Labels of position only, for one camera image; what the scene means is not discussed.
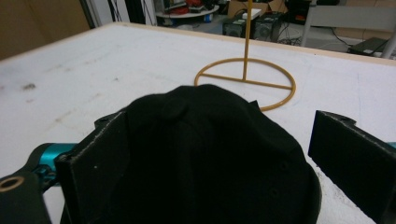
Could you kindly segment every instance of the orange wire stand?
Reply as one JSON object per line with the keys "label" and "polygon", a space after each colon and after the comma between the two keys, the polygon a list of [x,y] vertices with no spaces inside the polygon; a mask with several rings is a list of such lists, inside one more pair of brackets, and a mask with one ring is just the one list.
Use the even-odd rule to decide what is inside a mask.
{"label": "orange wire stand", "polygon": [[[278,65],[276,65],[274,63],[269,63],[269,62],[264,61],[264,60],[248,58],[248,41],[249,41],[249,37],[250,37],[251,8],[252,8],[252,0],[248,0],[248,4],[247,4],[247,30],[246,30],[246,41],[245,41],[245,57],[244,58],[231,58],[231,59],[220,60],[220,61],[217,61],[215,63],[211,63],[211,64],[205,66],[203,69],[201,69],[201,71],[198,72],[197,76],[195,77],[194,85],[198,86],[198,79],[200,77],[212,77],[212,78],[218,78],[218,79],[223,79],[223,80],[243,82],[243,83],[247,83],[247,84],[259,85],[259,86],[265,86],[265,87],[271,87],[271,88],[278,88],[278,89],[283,89],[283,90],[289,90],[290,91],[290,94],[285,99],[283,99],[282,101],[280,101],[280,102],[278,102],[276,104],[273,104],[273,105],[260,107],[261,111],[266,111],[266,110],[271,110],[271,109],[278,108],[278,107],[284,105],[285,103],[287,103],[291,99],[291,97],[293,97],[293,95],[294,95],[294,93],[296,91],[296,83],[294,81],[293,76],[288,71],[283,69],[282,67],[280,67],[280,66],[278,66]],[[244,71],[243,71],[243,77],[242,78],[224,77],[224,76],[218,76],[218,75],[205,73],[206,70],[208,70],[209,68],[214,67],[216,65],[223,64],[223,63],[235,63],[235,62],[243,62],[244,63]],[[271,66],[271,67],[277,69],[278,71],[280,71],[283,75],[285,75],[288,78],[288,80],[290,81],[290,86],[283,86],[283,85],[277,85],[277,84],[273,84],[273,83],[266,83],[266,82],[248,80],[247,79],[248,63],[260,63],[260,64]]]}

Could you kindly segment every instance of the circular base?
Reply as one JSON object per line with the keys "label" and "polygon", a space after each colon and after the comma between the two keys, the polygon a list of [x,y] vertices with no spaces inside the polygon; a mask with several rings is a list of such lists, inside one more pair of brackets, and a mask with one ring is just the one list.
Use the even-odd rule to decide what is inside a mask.
{"label": "circular base", "polygon": [[[206,74],[205,71],[208,70],[211,67],[214,67],[216,65],[219,64],[223,64],[223,63],[235,63],[235,62],[243,62],[243,63],[261,63],[270,67],[275,68],[276,70],[280,71],[283,75],[285,75],[288,80],[290,81],[290,86],[283,86],[283,85],[277,85],[277,84],[273,84],[273,83],[266,83],[266,82],[258,82],[258,81],[253,81],[253,80],[248,80],[246,79],[246,76],[244,75],[244,77],[242,78],[234,78],[234,77],[223,77],[223,76],[217,76],[217,75],[211,75],[211,74]],[[252,84],[252,85],[259,85],[259,86],[265,86],[265,87],[271,87],[271,88],[278,88],[278,89],[283,89],[283,90],[289,90],[290,94],[283,99],[282,101],[273,104],[273,105],[267,105],[267,106],[263,106],[260,107],[261,111],[266,111],[266,110],[271,110],[271,109],[275,109],[278,108],[282,105],[284,105],[285,103],[287,103],[291,97],[293,97],[295,91],[296,91],[296,83],[294,81],[294,78],[291,76],[291,74],[286,71],[284,68],[274,64],[274,63],[269,63],[267,61],[264,60],[259,60],[259,59],[251,59],[251,58],[231,58],[231,59],[225,59],[225,60],[220,60],[217,61],[215,63],[211,63],[207,66],[205,66],[203,69],[201,69],[201,71],[198,72],[197,76],[195,77],[194,80],[194,85],[198,86],[198,79],[200,77],[212,77],[212,78],[219,78],[219,79],[224,79],[224,80],[230,80],[230,81],[237,81],[237,82],[243,82],[243,83],[248,83],[248,84]]]}

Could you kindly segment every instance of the chair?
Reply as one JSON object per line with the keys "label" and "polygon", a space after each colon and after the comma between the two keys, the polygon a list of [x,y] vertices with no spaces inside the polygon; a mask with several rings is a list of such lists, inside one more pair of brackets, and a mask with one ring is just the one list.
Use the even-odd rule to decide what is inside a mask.
{"label": "chair", "polygon": [[312,0],[305,21],[301,46],[305,47],[311,26],[344,27],[393,31],[381,58],[389,58],[396,48],[395,7],[318,6]]}

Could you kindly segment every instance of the white tabletop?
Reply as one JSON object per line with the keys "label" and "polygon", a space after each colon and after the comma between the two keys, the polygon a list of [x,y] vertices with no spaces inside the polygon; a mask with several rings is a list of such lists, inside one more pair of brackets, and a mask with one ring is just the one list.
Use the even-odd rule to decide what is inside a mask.
{"label": "white tabletop", "polygon": [[[197,72],[218,60],[243,57],[244,40],[188,31],[112,24],[0,62],[0,176],[22,167],[42,143],[77,143],[93,122],[145,94],[192,85]],[[343,53],[250,42],[250,58],[288,70],[297,92],[284,106],[265,112],[301,144],[306,154],[316,110],[355,119],[383,141],[396,140],[396,62]],[[212,69],[242,76],[242,64]],[[248,77],[287,80],[273,69],[249,65]],[[288,92],[202,79],[260,105]],[[323,201],[318,223],[374,223],[307,157],[318,172]],[[58,223],[63,196],[46,194]]]}

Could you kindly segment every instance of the lab floor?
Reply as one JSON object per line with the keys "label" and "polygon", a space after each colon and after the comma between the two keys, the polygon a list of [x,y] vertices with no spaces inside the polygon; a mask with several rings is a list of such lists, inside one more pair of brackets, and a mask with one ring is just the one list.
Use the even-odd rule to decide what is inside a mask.
{"label": "lab floor", "polygon": [[[192,28],[195,32],[222,35],[222,24],[227,20],[226,15],[215,13],[212,22],[204,22],[202,17],[175,20],[175,24],[170,28],[186,29]],[[283,22],[280,28],[281,35],[278,43],[289,45],[300,45],[301,36],[303,35],[304,26],[289,22]],[[361,39],[353,39],[337,36],[331,28],[311,27],[309,36],[306,40],[306,46],[311,49],[324,49],[337,52],[347,52],[349,45],[356,45],[362,42]]]}

